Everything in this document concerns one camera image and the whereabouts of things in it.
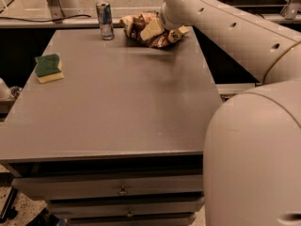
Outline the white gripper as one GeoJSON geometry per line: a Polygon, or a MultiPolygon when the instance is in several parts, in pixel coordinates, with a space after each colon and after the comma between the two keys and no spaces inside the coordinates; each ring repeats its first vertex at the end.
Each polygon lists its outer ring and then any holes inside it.
{"type": "Polygon", "coordinates": [[[167,37],[170,43],[181,40],[189,33],[189,29],[184,24],[192,25],[194,23],[194,8],[194,0],[164,0],[160,10],[160,19],[163,25],[158,18],[153,19],[141,31],[141,39],[149,40],[156,37],[165,31],[165,27],[170,30],[167,37]]]}

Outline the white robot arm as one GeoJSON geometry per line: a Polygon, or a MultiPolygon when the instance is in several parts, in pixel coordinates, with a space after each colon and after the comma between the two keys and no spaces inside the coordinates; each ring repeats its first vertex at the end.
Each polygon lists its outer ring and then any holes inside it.
{"type": "Polygon", "coordinates": [[[203,152],[207,226],[301,226],[300,34],[217,0],[163,0],[167,29],[191,24],[259,86],[213,115],[203,152]]]}

